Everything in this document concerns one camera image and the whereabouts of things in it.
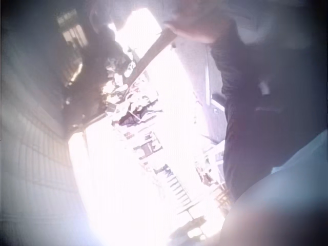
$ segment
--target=hand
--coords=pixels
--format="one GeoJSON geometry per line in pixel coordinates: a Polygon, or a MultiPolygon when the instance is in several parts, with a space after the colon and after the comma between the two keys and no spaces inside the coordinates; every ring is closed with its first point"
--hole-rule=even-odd
{"type": "Polygon", "coordinates": [[[175,18],[165,22],[175,34],[205,44],[220,39],[231,24],[220,11],[218,0],[181,0],[175,18]]]}

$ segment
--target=person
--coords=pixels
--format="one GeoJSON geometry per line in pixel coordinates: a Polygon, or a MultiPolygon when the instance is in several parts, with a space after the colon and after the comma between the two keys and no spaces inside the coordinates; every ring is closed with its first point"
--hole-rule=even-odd
{"type": "Polygon", "coordinates": [[[175,18],[165,23],[178,36],[209,45],[221,72],[227,119],[223,170],[233,201],[327,127],[326,48],[317,36],[322,31],[311,24],[314,12],[270,6],[286,22],[259,44],[246,45],[234,18],[212,0],[181,1],[175,18]],[[272,85],[269,95],[261,93],[264,80],[272,85]]]}

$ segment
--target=wall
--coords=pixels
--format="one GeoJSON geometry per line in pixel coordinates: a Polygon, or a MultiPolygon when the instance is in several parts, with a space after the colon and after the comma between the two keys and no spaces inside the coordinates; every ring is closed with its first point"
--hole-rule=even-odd
{"type": "Polygon", "coordinates": [[[50,59],[60,46],[47,20],[35,21],[21,15],[2,31],[1,245],[99,245],[65,140],[63,83],[50,59]]]}

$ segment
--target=stairs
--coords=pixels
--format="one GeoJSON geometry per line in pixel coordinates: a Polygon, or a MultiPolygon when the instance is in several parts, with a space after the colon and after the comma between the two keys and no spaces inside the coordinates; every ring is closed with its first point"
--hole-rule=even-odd
{"type": "Polygon", "coordinates": [[[155,173],[177,214],[192,203],[192,200],[168,165],[155,173]]]}

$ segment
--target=sunlight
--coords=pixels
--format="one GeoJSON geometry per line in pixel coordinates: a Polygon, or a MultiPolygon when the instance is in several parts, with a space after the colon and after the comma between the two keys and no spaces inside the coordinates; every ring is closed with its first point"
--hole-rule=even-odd
{"type": "MultiPolygon", "coordinates": [[[[134,11],[116,33],[125,51],[130,47],[141,58],[156,41],[161,28],[147,9],[134,11]]],[[[155,126],[172,170],[188,187],[191,197],[203,194],[194,167],[201,154],[199,131],[194,124],[197,104],[190,79],[174,50],[167,47],[147,68],[159,92],[164,114],[155,126]]],[[[205,122],[198,108],[199,121],[205,122]]],[[[151,183],[140,173],[138,160],[105,118],[69,141],[77,185],[92,230],[104,245],[164,245],[172,217],[151,183]]]]}
{"type": "MultiPolygon", "coordinates": [[[[134,11],[126,25],[117,33],[117,41],[135,49],[141,58],[161,33],[161,27],[148,9],[134,11]]],[[[163,105],[164,117],[156,125],[156,134],[170,157],[172,170],[190,187],[190,195],[203,193],[193,162],[201,154],[202,134],[207,126],[202,109],[197,110],[192,83],[170,47],[164,49],[147,67],[151,83],[157,89],[163,105]],[[194,124],[198,113],[199,123],[194,124]]]]}

